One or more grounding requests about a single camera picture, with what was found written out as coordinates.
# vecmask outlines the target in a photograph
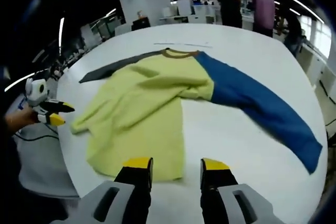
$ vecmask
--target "cable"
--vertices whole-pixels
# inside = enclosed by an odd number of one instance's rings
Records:
[[[52,132],[54,132],[55,134],[57,134],[58,135],[58,132],[57,131],[55,131],[55,130],[53,130],[52,128],[50,128],[47,124],[44,124],[48,129],[50,129]]]
[[[51,136],[51,135],[44,135],[44,136],[40,136],[40,137],[33,138],[33,139],[26,139],[26,138],[21,137],[20,135],[18,135],[18,134],[16,134],[16,133],[15,133],[14,135],[16,135],[18,138],[21,138],[22,140],[24,140],[24,141],[28,141],[28,142],[36,141],[36,140],[42,139],[42,138],[44,138],[44,137],[52,137],[52,138],[56,138],[57,140],[59,140],[58,137]]]
[[[330,124],[332,124],[332,123],[335,122],[335,121],[336,121],[336,118],[335,118],[334,120],[332,120],[330,123],[328,123],[328,124],[326,125],[326,127],[329,126]]]

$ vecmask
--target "window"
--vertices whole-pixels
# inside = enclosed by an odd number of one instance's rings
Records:
[[[331,30],[326,24],[317,21],[314,46],[327,58],[331,46]]]
[[[301,29],[304,30],[304,35],[307,37],[307,40],[310,40],[311,18],[307,16],[301,16],[300,24],[301,24]]]

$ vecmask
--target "person in pink shirt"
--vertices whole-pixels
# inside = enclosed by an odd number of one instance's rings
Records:
[[[273,37],[275,3],[274,0],[253,0],[253,31]]]

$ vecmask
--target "round table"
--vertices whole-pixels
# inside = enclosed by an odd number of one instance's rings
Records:
[[[69,128],[105,80],[78,81],[109,63],[167,47],[205,51],[253,77],[304,119],[323,149],[316,171],[309,175],[294,153],[240,109],[183,100],[185,175],[178,181],[153,184],[147,223],[204,223],[199,205],[203,157],[227,164],[238,183],[249,185],[270,201],[274,214],[285,223],[307,223],[319,203],[327,172],[327,139],[318,100],[305,73],[281,42],[219,25],[164,25],[117,36],[89,52],[60,78],[57,99],[76,109],[63,115],[67,123],[58,132],[65,164],[79,196],[108,178],[98,175],[86,162],[89,133],[72,135]]]

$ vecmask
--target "desk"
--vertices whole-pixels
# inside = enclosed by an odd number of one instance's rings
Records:
[[[183,100],[185,176],[153,184],[150,224],[203,223],[200,203],[200,159],[229,165],[239,183],[268,199],[285,223],[307,223],[324,187],[327,139],[318,100],[300,65],[285,46],[261,34],[219,25],[177,24],[133,31],[107,40],[76,62],[59,80],[57,99],[76,111],[64,114],[58,128],[66,166],[80,197],[101,184],[85,159],[89,133],[72,135],[69,125],[96,95],[105,80],[79,84],[89,71],[145,52],[171,47],[203,50],[253,77],[286,101],[310,126],[323,145],[316,171],[309,175],[301,161],[264,132],[241,110],[206,101]]]

